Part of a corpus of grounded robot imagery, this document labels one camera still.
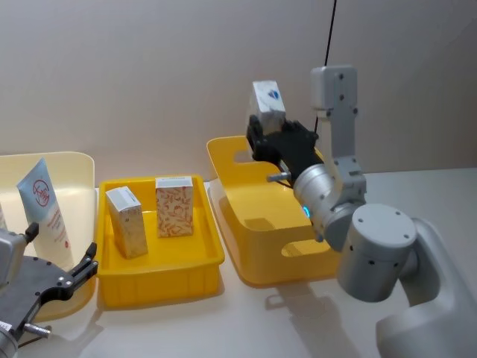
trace white wall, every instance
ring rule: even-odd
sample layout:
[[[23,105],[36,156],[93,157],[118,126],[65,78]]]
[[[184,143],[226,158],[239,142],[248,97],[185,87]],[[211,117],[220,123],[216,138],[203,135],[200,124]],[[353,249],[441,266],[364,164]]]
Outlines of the white wall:
[[[244,133],[276,79],[311,125],[332,0],[0,4],[0,152],[83,151],[97,180],[208,175],[206,141]],[[367,171],[477,165],[472,0],[338,0],[330,64],[358,68]]]

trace table surface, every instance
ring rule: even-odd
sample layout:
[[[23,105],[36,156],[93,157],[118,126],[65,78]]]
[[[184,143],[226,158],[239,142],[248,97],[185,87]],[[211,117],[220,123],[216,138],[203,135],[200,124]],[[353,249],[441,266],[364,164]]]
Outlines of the table surface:
[[[477,169],[366,178],[368,202],[437,226],[477,297]],[[98,308],[95,295],[79,312],[51,322],[52,337],[20,348],[19,357],[374,358],[376,322],[408,307],[400,283],[379,304],[351,298],[335,279],[254,289],[240,281],[225,251],[220,295],[119,311]]]

